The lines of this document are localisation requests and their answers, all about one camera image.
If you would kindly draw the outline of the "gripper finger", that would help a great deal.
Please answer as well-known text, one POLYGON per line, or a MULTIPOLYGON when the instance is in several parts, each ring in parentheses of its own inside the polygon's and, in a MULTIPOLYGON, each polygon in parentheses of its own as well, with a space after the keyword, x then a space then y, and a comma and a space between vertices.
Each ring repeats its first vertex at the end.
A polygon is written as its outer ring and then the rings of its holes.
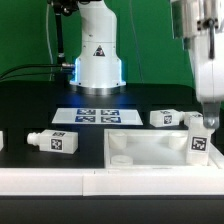
POLYGON ((203 124, 207 129, 218 129, 220 125, 220 103, 205 102, 203 108, 203 124))

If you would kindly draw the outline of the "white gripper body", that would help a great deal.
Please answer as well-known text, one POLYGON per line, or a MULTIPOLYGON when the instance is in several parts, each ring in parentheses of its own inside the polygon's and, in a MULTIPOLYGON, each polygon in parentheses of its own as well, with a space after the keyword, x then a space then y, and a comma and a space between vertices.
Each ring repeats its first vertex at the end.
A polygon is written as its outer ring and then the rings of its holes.
POLYGON ((197 100, 224 101, 224 31, 209 18, 200 22, 202 30, 191 39, 189 50, 197 100))

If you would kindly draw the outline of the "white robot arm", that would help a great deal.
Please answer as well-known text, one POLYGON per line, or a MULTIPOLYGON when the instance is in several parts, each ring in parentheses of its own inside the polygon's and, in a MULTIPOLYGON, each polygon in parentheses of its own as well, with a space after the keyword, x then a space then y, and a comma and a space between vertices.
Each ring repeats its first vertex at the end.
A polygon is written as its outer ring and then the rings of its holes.
MULTIPOLYGON (((125 85, 116 54, 117 19, 104 0, 77 0, 82 18, 82 51, 70 84, 89 94, 125 85)), ((170 0, 172 30, 189 52, 203 124, 219 127, 224 101, 224 0, 170 0)))

